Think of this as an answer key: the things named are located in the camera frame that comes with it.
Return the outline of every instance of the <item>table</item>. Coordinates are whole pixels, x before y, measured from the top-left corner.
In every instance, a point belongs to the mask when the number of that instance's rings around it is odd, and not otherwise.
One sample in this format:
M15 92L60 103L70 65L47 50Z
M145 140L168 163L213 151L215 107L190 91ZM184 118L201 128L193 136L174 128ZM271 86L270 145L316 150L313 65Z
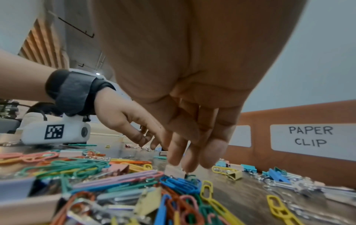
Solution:
M0 143L17 141L17 135L0 134ZM95 149L107 155L107 157L120 158L126 156L133 156L135 160L152 161L154 169L163 171L167 165L167 160L156 159L158 156L156 151L146 151L141 149L125 148L123 143L115 143L110 148L106 148L107 143L101 143L96 140L97 146L87 147ZM49 149L39 148L35 146L0 146L0 153L5 152L24 152L33 153ZM14 164L0 167L0 175L20 170L21 168L29 166L29 164ZM266 195L268 192L263 189L265 184L263 181L254 179L248 173L243 173L243 178L238 181L227 179L224 175L213 173L209 169L204 169L201 166L191 174L195 174L200 180L209 180L214 184L213 197L222 203L230 212L242 220L246 225L283 225L284 222L275 218L268 207ZM337 214L350 221L356 221L356 208L353 206L341 204L338 202L326 200L322 193L315 194L312 199L306 199L301 195L290 192L295 197L300 205L319 209L323 212ZM298 217L305 224L322 225L323 223L316 221L309 221Z

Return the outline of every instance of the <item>forearm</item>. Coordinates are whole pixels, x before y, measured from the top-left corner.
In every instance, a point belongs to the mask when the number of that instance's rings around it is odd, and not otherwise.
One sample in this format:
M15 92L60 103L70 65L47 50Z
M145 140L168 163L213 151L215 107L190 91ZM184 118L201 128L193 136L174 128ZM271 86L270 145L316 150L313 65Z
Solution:
M0 98L53 102L45 84L55 70L0 50Z

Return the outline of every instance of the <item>black wristband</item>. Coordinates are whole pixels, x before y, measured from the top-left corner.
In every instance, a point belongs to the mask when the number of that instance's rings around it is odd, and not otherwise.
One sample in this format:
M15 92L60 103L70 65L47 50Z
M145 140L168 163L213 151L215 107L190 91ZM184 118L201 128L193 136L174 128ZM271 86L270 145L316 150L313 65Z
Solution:
M86 116L95 115L96 94L105 87L115 90L114 86L104 79L60 69L49 76L45 89L66 115Z

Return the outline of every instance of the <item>paper label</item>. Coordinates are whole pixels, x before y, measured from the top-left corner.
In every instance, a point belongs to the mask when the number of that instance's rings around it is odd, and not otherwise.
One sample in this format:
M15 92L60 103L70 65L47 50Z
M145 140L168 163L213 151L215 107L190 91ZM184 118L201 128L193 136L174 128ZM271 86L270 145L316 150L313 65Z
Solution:
M249 125L236 126L229 145L251 147L251 127Z
M271 125L275 151L356 161L356 124Z

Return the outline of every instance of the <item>gray concrete ceiling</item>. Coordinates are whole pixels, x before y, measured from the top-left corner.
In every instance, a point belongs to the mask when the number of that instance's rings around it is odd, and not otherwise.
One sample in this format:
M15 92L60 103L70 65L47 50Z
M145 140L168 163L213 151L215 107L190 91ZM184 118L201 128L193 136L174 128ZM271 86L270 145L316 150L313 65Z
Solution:
M78 29L86 31L90 36L94 33L86 0L53 0L52 3L53 10L59 17ZM62 27L58 27L57 30L62 31L62 35L65 36L65 49L70 59L70 67L94 73L97 70L107 79L112 78L113 72L105 60L105 55L102 54L99 58L101 49L97 37L94 35L94 38L90 38L64 22L56 20L55 25Z

